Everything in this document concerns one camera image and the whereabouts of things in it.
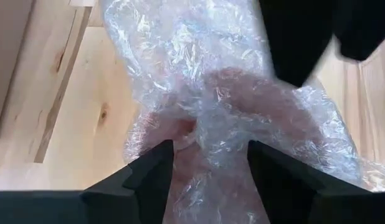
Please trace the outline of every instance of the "wooden board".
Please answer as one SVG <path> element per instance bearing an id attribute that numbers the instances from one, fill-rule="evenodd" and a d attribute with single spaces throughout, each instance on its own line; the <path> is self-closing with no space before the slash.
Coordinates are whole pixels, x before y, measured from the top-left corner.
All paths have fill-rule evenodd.
<path id="1" fill-rule="evenodd" d="M 360 64 L 340 60 L 331 46 L 318 77 L 341 111 L 359 153 L 385 164 L 385 42 Z"/>
<path id="2" fill-rule="evenodd" d="M 135 111 L 107 33 L 87 28 L 42 163 L 5 164 L 0 189 L 84 189 L 114 173 Z"/>
<path id="3" fill-rule="evenodd" d="M 104 23 L 102 20 L 102 12 L 101 12 L 101 7 L 100 3 L 97 0 L 95 5 L 93 6 L 92 9 L 92 15 L 90 16 L 90 19 L 88 21 L 88 26 L 92 27 L 103 27 Z"/>
<path id="4" fill-rule="evenodd" d="M 0 0 L 0 116 L 32 2 L 32 0 Z"/>
<path id="5" fill-rule="evenodd" d="M 91 7 L 36 0 L 0 129 L 0 170 L 45 151 Z"/>

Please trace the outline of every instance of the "black fabric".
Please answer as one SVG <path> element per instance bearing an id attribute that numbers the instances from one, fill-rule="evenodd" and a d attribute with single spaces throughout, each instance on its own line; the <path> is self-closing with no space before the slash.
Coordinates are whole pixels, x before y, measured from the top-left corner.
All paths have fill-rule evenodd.
<path id="1" fill-rule="evenodd" d="M 271 224 L 385 223 L 385 192 L 368 192 L 257 141 L 249 142 L 247 158 Z"/>
<path id="2" fill-rule="evenodd" d="M 385 39 L 385 0 L 258 0 L 275 75 L 302 86 L 332 35 L 340 52 L 365 60 Z"/>

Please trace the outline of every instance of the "black corner piece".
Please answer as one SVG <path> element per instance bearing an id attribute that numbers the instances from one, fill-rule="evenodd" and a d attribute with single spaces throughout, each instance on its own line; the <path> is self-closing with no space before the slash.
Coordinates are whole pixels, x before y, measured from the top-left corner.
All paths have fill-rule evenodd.
<path id="1" fill-rule="evenodd" d="M 266 144 L 249 142 L 248 162 L 271 224 L 385 223 L 385 193 L 371 193 Z"/>
<path id="2" fill-rule="evenodd" d="M 173 171 L 173 142 L 163 141 L 82 192 L 89 224 L 161 224 Z"/>
<path id="3" fill-rule="evenodd" d="M 332 37 L 327 0 L 258 0 L 277 78 L 301 87 Z"/>

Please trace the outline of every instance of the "plastic wrap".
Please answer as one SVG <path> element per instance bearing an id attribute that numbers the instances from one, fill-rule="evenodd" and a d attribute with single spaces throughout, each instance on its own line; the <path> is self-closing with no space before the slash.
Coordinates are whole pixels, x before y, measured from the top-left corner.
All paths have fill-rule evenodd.
<path id="1" fill-rule="evenodd" d="M 296 90 L 272 78 L 252 1 L 101 4 L 141 103 L 125 159 L 174 140 L 164 223 L 267 223 L 246 160 L 251 139 L 357 186 L 385 190 L 385 167 L 357 156 L 321 87 Z"/>

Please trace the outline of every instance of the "wooden floor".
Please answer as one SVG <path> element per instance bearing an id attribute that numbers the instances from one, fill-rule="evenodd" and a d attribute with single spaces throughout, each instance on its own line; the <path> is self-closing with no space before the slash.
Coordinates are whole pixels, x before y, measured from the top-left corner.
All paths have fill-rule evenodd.
<path id="1" fill-rule="evenodd" d="M 95 0 L 36 0 L 0 127 L 0 189 L 83 189 L 124 166 L 136 113 Z M 385 164 L 385 43 L 359 65 L 331 45 L 317 76 L 359 153 Z"/>

